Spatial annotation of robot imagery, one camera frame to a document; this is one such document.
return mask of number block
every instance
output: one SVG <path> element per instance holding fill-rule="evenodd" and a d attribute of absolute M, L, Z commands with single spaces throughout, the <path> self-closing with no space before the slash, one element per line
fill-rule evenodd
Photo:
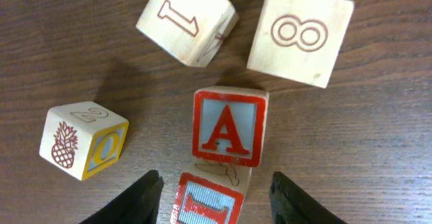
<path fill-rule="evenodd" d="M 195 159 L 180 177 L 171 224 L 234 224 L 252 168 Z"/>
<path fill-rule="evenodd" d="M 48 110 L 39 155 L 79 180 L 115 163 L 129 121 L 94 103 Z"/>
<path fill-rule="evenodd" d="M 327 87 L 354 3 L 265 0 L 248 69 Z"/>
<path fill-rule="evenodd" d="M 214 86 L 195 92 L 192 154 L 200 159 L 258 167 L 269 93 Z"/>
<path fill-rule="evenodd" d="M 150 0 L 136 27 L 183 64 L 206 67 L 237 21 L 228 0 Z"/>

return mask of light blue panel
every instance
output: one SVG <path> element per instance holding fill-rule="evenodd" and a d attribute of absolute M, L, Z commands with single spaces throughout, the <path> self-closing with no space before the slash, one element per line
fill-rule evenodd
<path fill-rule="evenodd" d="M 107 143 L 104 145 L 104 147 L 102 149 L 102 159 L 104 161 L 108 161 L 108 160 L 114 159 L 117 156 L 118 152 L 119 152 L 119 146 L 120 146 L 120 143 L 121 143 L 121 141 L 123 139 L 124 127 L 121 127 L 120 129 L 118 129 L 118 130 L 116 130 L 114 132 L 116 132 L 119 135 L 119 144 L 117 145 L 117 149 L 115 149 L 114 154 L 109 159 L 105 159 L 105 158 L 108 157 L 108 154 L 109 154 L 109 152 L 111 151 L 111 149 L 112 149 L 112 147 L 114 145 L 114 142 L 113 142 L 114 139 L 112 137 L 110 137 L 107 140 Z M 92 149 L 93 154 L 95 153 L 95 150 L 96 150 L 97 146 L 103 141 L 103 139 L 105 138 L 105 136 L 106 135 L 99 136 L 96 139 L 96 144 L 94 144 L 93 149 Z M 96 163 L 93 161 L 93 156 L 90 156 L 90 157 L 91 157 L 91 160 L 90 160 L 90 164 L 88 164 L 87 172 L 95 170 L 99 166 L 99 165 L 96 165 Z"/>
<path fill-rule="evenodd" d="M 257 106 L 253 103 L 225 102 L 210 99 L 204 99 L 202 103 L 199 141 L 200 151 L 251 159 Z M 217 140 L 219 142 L 217 150 L 206 150 L 202 148 L 202 145 L 209 141 L 211 133 L 213 133 L 213 130 L 215 129 L 217 120 L 221 116 L 222 110 L 226 105 L 229 105 L 229 108 L 231 109 L 243 148 L 249 150 L 249 155 L 238 155 L 227 152 L 226 148 L 231 147 L 231 142 L 224 139 Z M 225 126 L 222 128 L 222 132 L 226 133 Z"/>
<path fill-rule="evenodd" d="M 227 219 L 225 224 L 228 223 L 231 217 L 232 209 L 234 207 L 234 198 L 231 196 L 226 196 L 225 194 L 219 193 L 208 187 L 204 187 L 200 184 L 194 183 L 193 181 L 188 181 L 186 184 L 186 191 L 184 194 L 184 199 L 182 207 L 180 209 L 180 214 L 178 221 L 184 224 L 217 224 L 214 220 L 208 219 L 202 215 L 198 215 L 192 211 L 184 211 L 184 206 L 186 204 L 186 197 L 188 194 L 192 195 L 195 202 L 199 202 L 205 206 L 214 208 L 215 210 L 223 210 L 228 208 Z"/>

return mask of alphabet block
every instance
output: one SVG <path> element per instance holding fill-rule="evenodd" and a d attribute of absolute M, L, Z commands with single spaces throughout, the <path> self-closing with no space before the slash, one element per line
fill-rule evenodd
<path fill-rule="evenodd" d="M 136 27 L 183 64 L 206 67 L 237 21 L 228 0 L 150 0 Z"/>
<path fill-rule="evenodd" d="M 351 0 L 265 0 L 248 69 L 325 88 L 353 9 Z"/>
<path fill-rule="evenodd" d="M 195 159 L 180 177 L 171 224 L 234 224 L 247 193 L 250 167 Z"/>
<path fill-rule="evenodd" d="M 91 101 L 53 107 L 39 155 L 84 180 L 118 160 L 128 126 L 127 119 Z"/>
<path fill-rule="evenodd" d="M 269 93 L 214 86 L 194 95 L 192 154 L 200 159 L 258 167 Z"/>

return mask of brown wood grain surface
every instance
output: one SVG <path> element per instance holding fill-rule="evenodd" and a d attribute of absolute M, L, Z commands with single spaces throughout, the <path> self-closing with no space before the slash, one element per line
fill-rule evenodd
<path fill-rule="evenodd" d="M 148 0 L 1 0 L 0 223 L 79 223 L 150 169 L 168 223 L 191 161 L 192 99 L 229 85 L 270 92 L 263 160 L 239 223 L 270 223 L 282 171 L 348 223 L 432 223 L 432 0 L 354 0 L 327 89 L 246 69 L 264 0 L 207 68 L 135 29 Z M 95 101 L 130 120 L 120 160 L 77 181 L 41 159 L 50 107 Z"/>

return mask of red-framed block face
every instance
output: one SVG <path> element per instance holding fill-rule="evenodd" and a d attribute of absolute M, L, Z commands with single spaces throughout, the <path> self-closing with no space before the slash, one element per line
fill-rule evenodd
<path fill-rule="evenodd" d="M 180 177 L 171 224 L 235 224 L 243 195 L 190 173 Z"/>
<path fill-rule="evenodd" d="M 268 93 L 259 90 L 214 87 L 197 91 L 192 154 L 200 159 L 257 167 L 267 102 Z"/>

